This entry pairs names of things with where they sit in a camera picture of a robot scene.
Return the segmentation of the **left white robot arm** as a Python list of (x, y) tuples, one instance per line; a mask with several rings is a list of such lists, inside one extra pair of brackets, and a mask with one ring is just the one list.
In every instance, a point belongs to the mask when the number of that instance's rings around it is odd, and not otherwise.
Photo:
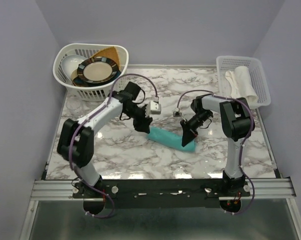
[(95, 135), (109, 121), (125, 114), (133, 120), (137, 132), (150, 133), (153, 118), (147, 116), (144, 105), (135, 102), (139, 93), (144, 93), (137, 84), (128, 82), (121, 91), (113, 91), (89, 114), (77, 119), (67, 119), (61, 130), (57, 153), (67, 160), (79, 179), (85, 182), (84, 192), (91, 198), (97, 197), (102, 190), (101, 175), (95, 169), (94, 155)]

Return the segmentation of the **teal t shirt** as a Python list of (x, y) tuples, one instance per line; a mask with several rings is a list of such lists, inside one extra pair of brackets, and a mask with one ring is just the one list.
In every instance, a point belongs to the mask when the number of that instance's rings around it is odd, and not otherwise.
[(194, 140), (188, 143), (186, 146), (182, 146), (182, 136), (162, 128), (151, 127), (150, 132), (146, 137), (151, 141), (181, 152), (193, 153), (196, 150), (196, 144)]

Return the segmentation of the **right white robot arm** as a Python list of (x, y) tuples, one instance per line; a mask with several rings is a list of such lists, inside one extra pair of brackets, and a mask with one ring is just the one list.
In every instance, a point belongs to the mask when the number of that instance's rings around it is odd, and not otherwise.
[(195, 115), (189, 120), (181, 120), (182, 140), (185, 147), (197, 136), (197, 129), (209, 118), (213, 112), (220, 114), (221, 127), (227, 137), (227, 159), (222, 173), (220, 184), (221, 192), (232, 196), (244, 188), (246, 175), (242, 161), (244, 159), (244, 146), (246, 140), (255, 129), (253, 115), (244, 97), (225, 98), (212, 94), (197, 96), (190, 105)]

